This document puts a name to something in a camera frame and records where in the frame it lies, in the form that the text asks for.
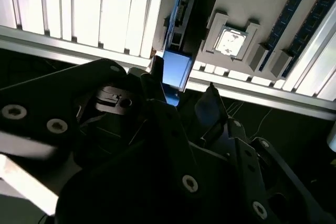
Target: aluminum profile frame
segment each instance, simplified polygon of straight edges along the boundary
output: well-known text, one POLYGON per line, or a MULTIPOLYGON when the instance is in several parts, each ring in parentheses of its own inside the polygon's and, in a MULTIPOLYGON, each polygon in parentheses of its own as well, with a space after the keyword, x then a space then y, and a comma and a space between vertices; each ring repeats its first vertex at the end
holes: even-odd
MULTIPOLYGON (((124 68, 135 66, 146 69, 150 63, 150 59, 7 27, 0 27, 0 48, 73 64, 83 64, 100 58, 108 58, 115 60, 124 68)), ((219 88, 220 94, 226 97, 325 120, 336 120, 336 103, 334 102, 264 87, 230 77, 192 70, 186 88, 205 91, 210 82, 214 82, 215 86, 219 88)))

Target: robotic arm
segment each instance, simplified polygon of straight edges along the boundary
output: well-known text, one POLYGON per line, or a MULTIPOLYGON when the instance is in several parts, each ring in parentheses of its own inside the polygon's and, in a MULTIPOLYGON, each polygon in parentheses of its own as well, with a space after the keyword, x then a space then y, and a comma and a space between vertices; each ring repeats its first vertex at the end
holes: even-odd
POLYGON ((336 223, 213 85, 185 131, 162 74, 156 56, 151 73, 101 59, 1 89, 3 180, 50 223, 336 223), (69 156, 78 169, 58 195, 34 178, 69 156))

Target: dark floor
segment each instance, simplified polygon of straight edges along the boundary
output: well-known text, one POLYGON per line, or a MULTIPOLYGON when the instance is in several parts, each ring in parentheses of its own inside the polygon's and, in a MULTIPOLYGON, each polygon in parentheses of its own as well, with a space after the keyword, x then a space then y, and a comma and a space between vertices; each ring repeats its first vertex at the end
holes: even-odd
MULTIPOLYGON (((71 66, 63 62, 54 62, 2 49, 0 49, 0 54, 0 88, 71 66)), ((185 106, 189 106, 192 110, 192 104, 198 100, 200 95, 199 92, 186 91, 181 100, 188 100, 185 106)), ((256 104, 242 104, 240 101, 227 98, 223 98, 223 101, 226 108, 234 102, 234 105, 230 107, 232 110, 230 114, 235 113, 234 118, 244 125, 247 136, 252 136, 257 132, 261 120, 270 111, 270 108, 256 104)), ((297 174, 305 174, 307 170, 311 170, 310 167, 315 167, 317 163, 324 160, 324 156, 333 155, 326 144, 327 135, 333 124, 334 122, 331 121, 272 109, 260 126, 257 135, 271 142, 297 174)), ((311 178, 312 175, 307 177, 302 175, 303 180, 311 178)), ((0 197, 1 206, 4 204, 7 206, 7 208, 0 208, 0 219, 6 218, 6 221, 0 220, 1 223, 37 223, 36 217, 41 215, 41 212, 38 209, 35 211, 34 207, 28 211, 34 214, 34 217, 29 217, 26 213, 27 221, 22 222, 24 213, 19 208, 26 210, 27 206, 26 203, 18 203, 19 201, 0 197)))

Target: wire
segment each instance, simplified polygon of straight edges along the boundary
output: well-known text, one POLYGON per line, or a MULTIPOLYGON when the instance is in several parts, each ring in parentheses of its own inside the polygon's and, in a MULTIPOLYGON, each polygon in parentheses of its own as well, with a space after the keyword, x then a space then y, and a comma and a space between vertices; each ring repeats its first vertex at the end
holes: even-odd
POLYGON ((57 68, 53 64, 51 64, 49 61, 47 61, 46 59, 44 60, 44 62, 48 64, 49 66, 51 66, 53 69, 57 70, 57 68))
POLYGON ((250 136, 250 138, 255 137, 255 136, 259 133, 260 128, 261 128, 261 126, 262 126, 264 120, 265 120, 266 117, 269 115, 269 113, 271 113, 272 110, 273 110, 273 109, 270 109, 270 110, 267 112, 267 114, 263 117, 263 119, 261 119, 261 121, 260 121, 260 123, 259 123, 258 130, 256 131, 256 133, 254 133, 252 136, 250 136))
POLYGON ((244 102, 237 108, 236 112, 232 114, 232 118, 234 117, 234 115, 238 112, 238 110, 240 110, 240 108, 244 105, 244 102))
POLYGON ((229 110, 231 109, 231 107, 232 107, 235 103, 236 103, 236 102, 231 103, 230 107, 228 107, 226 111, 229 111, 229 110))
POLYGON ((227 113, 231 114, 231 112, 234 111, 238 106, 239 104, 236 104, 231 110, 227 110, 227 113))
POLYGON ((37 224, 41 224, 42 223, 42 220, 43 220, 43 218, 44 217, 46 217, 47 216, 47 214, 44 214, 44 215, 42 215, 42 217, 40 218, 40 220, 38 221, 38 223, 37 224))

